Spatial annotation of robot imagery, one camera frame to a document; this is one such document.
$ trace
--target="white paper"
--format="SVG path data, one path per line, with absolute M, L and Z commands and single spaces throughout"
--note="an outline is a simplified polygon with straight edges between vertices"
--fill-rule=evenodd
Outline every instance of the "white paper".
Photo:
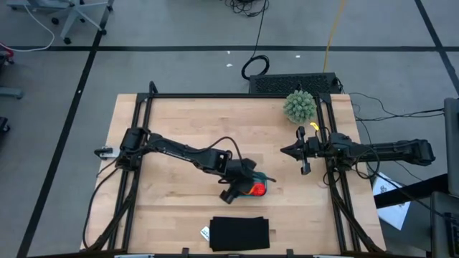
M 383 173 L 379 173 L 380 176 L 386 178 L 390 181 L 390 178 L 384 175 Z M 396 186 L 401 187 L 398 183 L 391 181 Z M 373 183 L 373 196 L 378 194 L 385 193 L 387 191 L 394 190 L 395 187 L 387 183 L 384 179 L 379 177 Z M 378 216 L 380 219 L 384 220 L 385 222 L 391 224 L 394 228 L 401 230 L 404 222 L 404 218 L 407 216 L 408 208 L 410 207 L 410 201 L 404 204 L 397 204 L 390 207 L 385 207 L 378 209 Z
M 209 227 L 205 226 L 201 229 L 201 235 L 207 240 L 210 241 L 210 230 Z

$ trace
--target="yellow cable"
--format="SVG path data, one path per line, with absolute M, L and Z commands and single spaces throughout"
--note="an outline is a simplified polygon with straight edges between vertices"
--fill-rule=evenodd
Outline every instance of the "yellow cable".
M 346 0 L 341 0 L 341 4 L 339 5 L 338 14 L 336 15 L 335 22 L 333 23 L 333 27 L 331 28 L 330 37 L 328 38 L 328 44 L 327 44 L 327 49 L 325 50 L 325 60 L 323 61 L 323 70 L 322 70 L 322 72 L 325 72 L 326 69 L 327 69 L 328 49 L 330 48 L 331 40 L 333 39 L 333 34 L 335 34 L 336 28 L 338 26 L 339 17 L 341 16 L 341 13 L 343 12 L 343 9 L 344 9 L 345 5 L 346 5 Z

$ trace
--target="spiky green ball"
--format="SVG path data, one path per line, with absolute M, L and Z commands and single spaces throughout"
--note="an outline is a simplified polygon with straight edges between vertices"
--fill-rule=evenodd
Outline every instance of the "spiky green ball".
M 296 124 L 304 124 L 316 115 L 316 104 L 311 94 L 306 91 L 296 90 L 285 100 L 284 114 Z

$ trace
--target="wooden tabletop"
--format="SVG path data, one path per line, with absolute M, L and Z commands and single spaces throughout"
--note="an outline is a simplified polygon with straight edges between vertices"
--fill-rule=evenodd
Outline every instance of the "wooden tabletop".
M 116 101 L 107 145 L 119 146 L 131 125 L 135 95 L 119 95 Z M 338 131 L 359 142 L 348 95 L 332 95 Z M 238 198 L 231 205 L 219 198 L 227 185 L 218 176 L 202 173 L 192 164 L 160 153 L 143 157 L 129 252 L 180 253 L 183 247 L 192 254 L 212 253 L 209 242 L 200 234 L 213 216 L 269 219 L 270 248 L 243 251 L 243 254 L 338 254 L 339 246 L 333 218 L 330 191 L 322 178 L 324 159 L 310 159 L 312 172 L 300 173 L 301 163 L 279 151 L 296 141 L 297 125 L 283 114 L 282 99 L 166 99 L 153 100 L 149 128 L 163 137 L 195 148 L 207 147 L 218 138 L 233 137 L 243 157 L 256 163 L 277 183 L 268 183 L 261 198 Z M 305 125 L 307 135 L 314 129 Z M 236 153 L 229 141 L 215 148 Z M 101 167 L 109 161 L 103 161 Z M 103 180 L 110 169 L 98 178 Z M 113 217 L 121 172 L 101 186 L 93 203 L 87 228 L 88 243 L 93 243 Z M 357 221 L 381 248 L 385 249 L 370 182 L 348 172 L 352 204 Z M 346 244 L 351 249 L 348 224 Z M 124 221 L 120 224 L 120 236 Z M 122 237 L 118 237 L 120 247 Z

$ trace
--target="black floor stripe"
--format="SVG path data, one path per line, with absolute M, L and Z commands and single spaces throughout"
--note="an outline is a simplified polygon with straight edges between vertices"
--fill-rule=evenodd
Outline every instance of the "black floor stripe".
M 435 46 L 438 48 L 438 53 L 440 54 L 440 57 L 443 61 L 443 64 L 445 65 L 446 71 L 448 72 L 448 75 L 450 76 L 451 82 L 454 85 L 454 88 L 456 89 L 456 92 L 459 93 L 459 79 L 458 75 L 456 74 L 453 65 L 451 64 L 451 61 L 446 54 L 446 49 L 442 46 L 442 42 L 440 41 L 440 38 L 437 35 L 437 32 L 433 28 L 432 22 L 430 21 L 429 16 L 427 15 L 427 12 L 425 11 L 424 5 L 422 5 L 421 0 L 415 0 L 416 6 L 419 9 L 419 12 L 421 13 L 422 19 L 424 19 L 425 26 L 427 27 L 427 30 L 430 33 L 430 36 L 432 37 L 432 40 L 435 44 Z
M 108 15 L 109 15 L 109 11 L 106 9 L 103 14 L 102 21 L 100 22 L 100 27 L 102 29 L 105 28 L 105 25 L 108 19 Z M 38 195 L 37 202 L 32 212 L 32 216 L 29 220 L 29 224 L 27 225 L 27 229 L 24 234 L 24 237 L 22 238 L 22 242 L 21 242 L 21 245 L 19 247 L 16 257 L 21 257 L 21 258 L 27 257 L 27 254 L 29 253 L 30 245 L 32 244 L 32 240 L 34 238 L 35 231 L 37 230 L 40 217 L 42 216 L 44 205 L 46 204 L 46 200 L 48 198 L 49 191 L 51 190 L 51 185 L 52 185 L 52 182 L 54 181 L 54 178 L 57 172 L 57 167 L 62 157 L 62 152 L 64 151 L 65 144 L 70 134 L 70 129 L 72 128 L 73 120 L 75 119 L 78 105 L 80 104 L 81 96 L 86 86 L 87 78 L 90 74 L 91 67 L 93 66 L 95 54 L 97 53 L 96 49 L 100 43 L 101 37 L 102 37 L 102 34 L 100 32 L 98 32 L 95 35 L 94 42 L 91 47 L 91 51 L 87 58 L 85 67 L 83 68 L 80 81 L 78 82 L 78 86 L 75 91 L 75 95 L 73 96 L 72 104 L 70 105 L 69 112 L 67 114 L 67 117 L 65 118 L 64 128 L 62 129 L 59 140 L 57 141 L 57 146 L 52 156 L 52 160 L 49 165 L 48 172 L 44 178 L 42 189 L 40 190 L 40 193 Z
M 41 46 L 13 46 L 15 49 L 40 48 Z M 114 51 L 114 52 L 202 52 L 202 51 L 253 51 L 255 46 L 98 46 L 97 51 Z M 447 52 L 459 52 L 459 47 L 443 47 Z M 56 46 L 50 47 L 45 51 L 54 52 L 77 52 L 92 51 L 93 47 L 89 46 Z M 322 52 L 326 46 L 258 46 L 257 50 L 261 51 L 305 51 L 305 52 Z M 331 52 L 439 52 L 442 47 L 435 46 L 331 46 Z

